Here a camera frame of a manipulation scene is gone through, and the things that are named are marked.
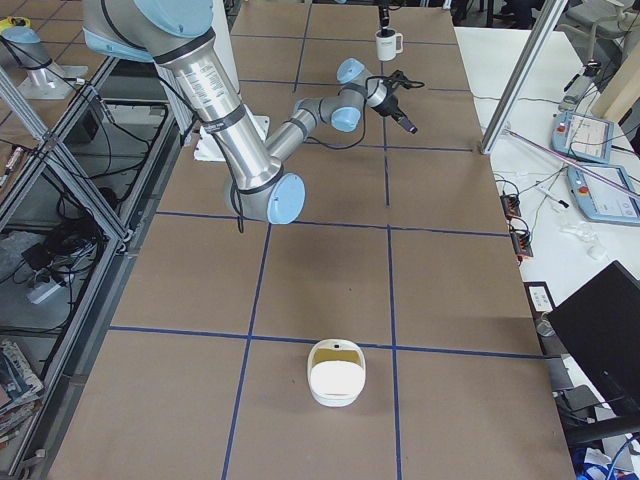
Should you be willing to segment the grey robot arm base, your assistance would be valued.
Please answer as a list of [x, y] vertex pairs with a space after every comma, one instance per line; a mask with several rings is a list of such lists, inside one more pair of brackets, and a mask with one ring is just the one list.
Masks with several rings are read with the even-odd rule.
[[1, 32], [1, 43], [26, 71], [18, 90], [26, 99], [63, 100], [82, 85], [88, 73], [85, 65], [60, 65], [45, 49], [38, 34], [27, 26], [12, 26]]

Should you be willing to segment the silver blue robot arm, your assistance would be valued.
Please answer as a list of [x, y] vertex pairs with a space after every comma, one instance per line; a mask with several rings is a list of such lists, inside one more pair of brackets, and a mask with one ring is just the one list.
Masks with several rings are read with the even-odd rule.
[[87, 46], [103, 55], [153, 63], [171, 72], [183, 100], [219, 147], [230, 172], [228, 208], [239, 219], [289, 224], [306, 197], [300, 176], [287, 160], [320, 124], [341, 132], [356, 129], [365, 107], [390, 117], [414, 134], [416, 126], [399, 108], [395, 91], [419, 88], [403, 72], [375, 75], [349, 58], [337, 70], [341, 85], [333, 97], [306, 98], [270, 137], [262, 138], [239, 90], [214, 50], [211, 1], [85, 1]]

